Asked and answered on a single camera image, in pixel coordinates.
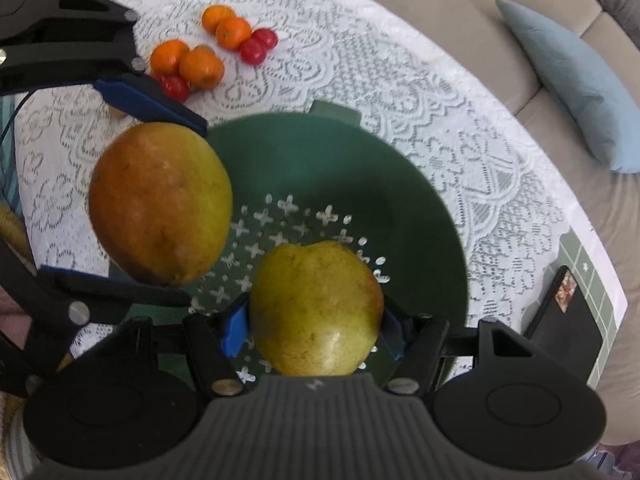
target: green colander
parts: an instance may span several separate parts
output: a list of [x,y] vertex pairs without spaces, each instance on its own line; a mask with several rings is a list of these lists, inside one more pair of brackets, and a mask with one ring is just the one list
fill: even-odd
[[[354,110],[315,101],[309,113],[248,116],[209,130],[207,140],[231,179],[234,209],[222,256],[186,287],[192,311],[222,311],[249,290],[261,257],[276,245],[333,239],[366,262],[407,313],[464,324],[465,257],[445,205],[411,162],[359,124]],[[161,324],[185,314],[134,306],[130,316]],[[235,364],[247,381],[274,372],[251,338]],[[186,376],[178,358],[165,359],[163,367]],[[383,346],[361,365],[379,381],[392,367]]]

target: couch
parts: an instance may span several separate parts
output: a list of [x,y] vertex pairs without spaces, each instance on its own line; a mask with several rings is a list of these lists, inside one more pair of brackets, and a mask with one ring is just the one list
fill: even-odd
[[[628,310],[598,385],[603,442],[640,440],[640,174],[613,173],[542,87],[494,0],[375,0],[472,72],[518,118],[561,171],[609,253]],[[513,0],[590,44],[640,105],[640,52],[596,0]]]

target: ridged gray surface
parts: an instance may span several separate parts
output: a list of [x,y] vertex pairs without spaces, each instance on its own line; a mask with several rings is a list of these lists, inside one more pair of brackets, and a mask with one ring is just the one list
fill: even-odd
[[478,462],[441,436],[420,400],[386,394],[359,375],[263,376],[253,393],[210,403],[193,433],[151,462],[101,472],[45,462],[30,480],[602,478],[583,463],[534,474]]

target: light blue pillow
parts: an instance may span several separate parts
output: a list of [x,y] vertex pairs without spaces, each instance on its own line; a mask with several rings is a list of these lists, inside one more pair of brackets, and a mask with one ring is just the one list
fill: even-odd
[[542,14],[509,0],[496,4],[591,153],[613,171],[640,173],[640,110],[600,54]]

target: orange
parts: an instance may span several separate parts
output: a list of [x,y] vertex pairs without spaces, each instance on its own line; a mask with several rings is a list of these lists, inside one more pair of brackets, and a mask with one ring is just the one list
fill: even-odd
[[198,45],[182,58],[180,76],[203,90],[215,88],[225,75],[225,64],[207,45]]
[[234,18],[236,13],[226,5],[212,5],[202,13],[202,27],[209,34],[215,34],[218,24],[227,18]]
[[218,24],[216,40],[227,50],[238,50],[240,44],[251,37],[251,25],[244,18],[227,18]]
[[149,58],[151,72],[158,75],[178,75],[180,62],[189,51],[189,45],[181,40],[169,40],[155,47]]

